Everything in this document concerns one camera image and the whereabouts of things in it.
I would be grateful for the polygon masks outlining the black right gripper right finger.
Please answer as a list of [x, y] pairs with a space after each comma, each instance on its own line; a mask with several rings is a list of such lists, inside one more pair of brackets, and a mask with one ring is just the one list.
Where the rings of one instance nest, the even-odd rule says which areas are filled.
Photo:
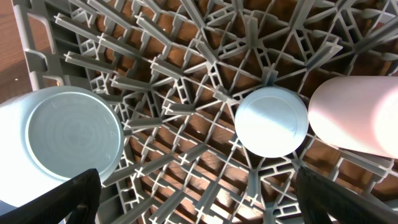
[[397, 212], [371, 194], [358, 195], [308, 167], [298, 169], [295, 193], [305, 223], [397, 223]]

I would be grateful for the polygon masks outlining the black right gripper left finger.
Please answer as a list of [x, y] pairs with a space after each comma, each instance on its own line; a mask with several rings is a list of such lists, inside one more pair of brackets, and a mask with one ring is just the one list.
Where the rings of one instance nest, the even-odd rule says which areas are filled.
[[3, 224], [95, 222], [101, 182], [96, 169], [88, 169], [33, 201], [1, 216]]

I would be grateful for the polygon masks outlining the light blue rice bowl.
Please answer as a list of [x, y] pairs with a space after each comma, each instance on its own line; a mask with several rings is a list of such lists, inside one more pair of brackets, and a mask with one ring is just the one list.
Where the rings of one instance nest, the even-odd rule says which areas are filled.
[[78, 174], [104, 182], [124, 147], [121, 122], [93, 92], [53, 86], [1, 104], [1, 201], [20, 207]]

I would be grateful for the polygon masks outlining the pink cup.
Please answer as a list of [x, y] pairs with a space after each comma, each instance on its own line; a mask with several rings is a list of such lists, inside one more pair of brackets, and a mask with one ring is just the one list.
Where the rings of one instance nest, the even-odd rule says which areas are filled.
[[397, 158], [397, 77], [332, 78], [315, 90], [308, 117], [327, 144]]

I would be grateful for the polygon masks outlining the light blue cup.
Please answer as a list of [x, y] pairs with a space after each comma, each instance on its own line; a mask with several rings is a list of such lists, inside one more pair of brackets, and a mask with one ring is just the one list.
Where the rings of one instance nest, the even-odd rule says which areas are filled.
[[294, 92], [260, 88], [243, 99], [234, 119], [242, 145], [255, 155], [286, 156], [303, 143], [308, 131], [307, 107]]

